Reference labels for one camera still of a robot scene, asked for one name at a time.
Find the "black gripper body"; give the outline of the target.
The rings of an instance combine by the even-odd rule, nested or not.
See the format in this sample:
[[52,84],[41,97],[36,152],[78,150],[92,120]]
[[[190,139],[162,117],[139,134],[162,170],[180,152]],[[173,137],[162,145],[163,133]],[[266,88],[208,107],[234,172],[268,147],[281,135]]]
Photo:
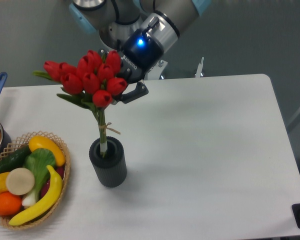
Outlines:
[[110,50],[116,50],[121,57],[118,76],[128,84],[144,79],[146,73],[158,62],[164,51],[151,35],[151,29],[137,29],[125,42],[111,40],[110,31],[100,30],[101,41]]

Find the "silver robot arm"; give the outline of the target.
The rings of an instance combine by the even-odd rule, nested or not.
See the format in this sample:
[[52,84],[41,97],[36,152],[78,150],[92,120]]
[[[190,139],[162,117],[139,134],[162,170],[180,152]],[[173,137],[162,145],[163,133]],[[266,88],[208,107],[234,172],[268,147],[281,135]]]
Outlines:
[[119,76],[133,91],[114,97],[129,103],[148,93],[145,80],[163,79],[163,55],[211,4],[209,0],[73,0],[69,11],[87,33],[99,32],[106,51],[117,50]]

